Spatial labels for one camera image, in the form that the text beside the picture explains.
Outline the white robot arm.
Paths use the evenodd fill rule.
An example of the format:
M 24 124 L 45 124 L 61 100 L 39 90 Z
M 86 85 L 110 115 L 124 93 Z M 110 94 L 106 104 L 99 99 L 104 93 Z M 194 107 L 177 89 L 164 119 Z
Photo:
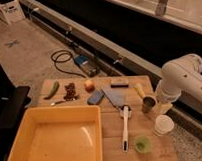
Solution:
M 161 104 L 173 103 L 186 92 L 202 103 L 202 58 L 187 54 L 172 59 L 161 68 L 156 97 Z

